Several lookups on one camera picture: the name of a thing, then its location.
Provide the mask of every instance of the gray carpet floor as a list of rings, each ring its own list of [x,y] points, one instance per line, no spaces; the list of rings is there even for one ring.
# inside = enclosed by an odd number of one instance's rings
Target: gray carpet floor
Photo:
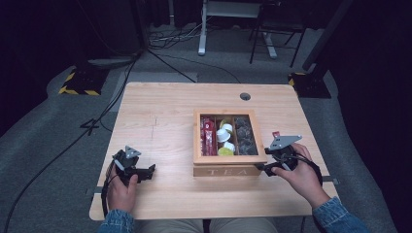
[[[321,34],[322,30],[308,30],[293,68],[289,67],[293,50],[277,49],[279,57],[271,59],[264,47],[257,48],[254,63],[249,64],[252,50],[249,31],[239,29],[209,33],[205,56],[197,55],[198,37],[153,52],[179,57],[162,56],[162,59],[195,76],[199,83],[237,83],[235,76],[240,83],[285,84],[289,73],[303,71],[301,65]],[[284,39],[273,35],[275,44]],[[296,42],[297,36],[293,39],[291,43]],[[100,96],[58,94],[72,68],[52,79],[49,98],[0,138],[0,231],[24,186],[84,132],[79,127],[81,124],[100,116],[116,93],[125,69],[110,71]],[[130,77],[145,82],[185,81],[148,52],[136,62]],[[336,188],[341,201],[371,232],[396,232],[381,191],[348,136],[330,73],[326,74],[325,82],[331,99],[300,99],[300,103],[328,170],[339,181]],[[116,117],[113,110],[102,122],[113,128]],[[56,159],[25,190],[13,212],[9,232],[95,232],[101,222],[91,220],[88,210],[110,138],[111,132],[100,126]],[[276,218],[279,232],[299,232],[301,221],[301,216]],[[319,232],[310,216],[304,232]]]

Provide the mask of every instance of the hand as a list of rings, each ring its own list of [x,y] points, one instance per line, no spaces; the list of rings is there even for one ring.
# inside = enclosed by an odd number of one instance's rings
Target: hand
[[[301,144],[292,144],[292,147],[296,153],[300,153],[312,161],[312,157],[306,147]],[[291,187],[304,197],[313,209],[320,207],[330,199],[319,184],[315,171],[303,161],[298,160],[297,167],[293,171],[273,167],[272,172],[288,181]]]
[[[130,178],[128,187],[123,184],[116,174],[116,164],[114,164],[110,174],[112,181],[109,183],[107,201],[110,210],[122,210],[131,214],[136,203],[137,175]]]

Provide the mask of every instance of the black chair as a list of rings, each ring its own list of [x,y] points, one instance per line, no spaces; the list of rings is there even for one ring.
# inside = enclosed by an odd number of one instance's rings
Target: black chair
[[[252,49],[249,63],[252,64],[254,59],[259,32],[288,34],[290,37],[285,42],[285,45],[288,44],[295,33],[300,33],[299,42],[296,47],[277,47],[273,45],[273,47],[277,48],[295,49],[290,66],[292,67],[306,30],[303,16],[304,12],[305,11],[302,9],[301,5],[299,5],[298,0],[265,0],[259,7],[257,25],[249,36],[250,41],[255,33],[254,47]]]

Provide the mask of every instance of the person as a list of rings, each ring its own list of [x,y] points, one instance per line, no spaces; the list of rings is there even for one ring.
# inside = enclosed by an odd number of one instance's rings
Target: person
[[[295,152],[312,161],[308,149],[300,144],[292,144]],[[313,216],[326,232],[369,232],[364,223],[350,214],[337,197],[330,198],[319,184],[315,171],[305,162],[298,161],[293,171],[272,168],[279,177],[290,183],[292,188],[304,197],[313,209]],[[109,184],[108,203],[111,210],[98,232],[134,232],[133,216],[130,214],[136,202],[137,176],[125,186],[116,172]],[[201,219],[139,220],[137,232],[181,232],[201,233]],[[210,223],[210,232],[272,232],[277,230],[273,217],[216,218]]]

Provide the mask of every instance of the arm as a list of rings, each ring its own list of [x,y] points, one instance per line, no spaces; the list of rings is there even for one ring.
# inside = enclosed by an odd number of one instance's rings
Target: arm
[[[292,145],[299,153],[312,161],[308,149],[300,144]],[[336,197],[330,198],[318,182],[315,171],[305,162],[298,161],[293,171],[274,167],[272,172],[288,181],[292,188],[304,197],[313,209],[313,215],[327,232],[368,232],[357,217],[351,215]]]
[[[137,175],[130,178],[128,187],[117,176],[115,167],[110,177],[112,181],[109,183],[107,201],[111,211],[97,232],[133,232],[133,216],[130,213],[136,202]]]

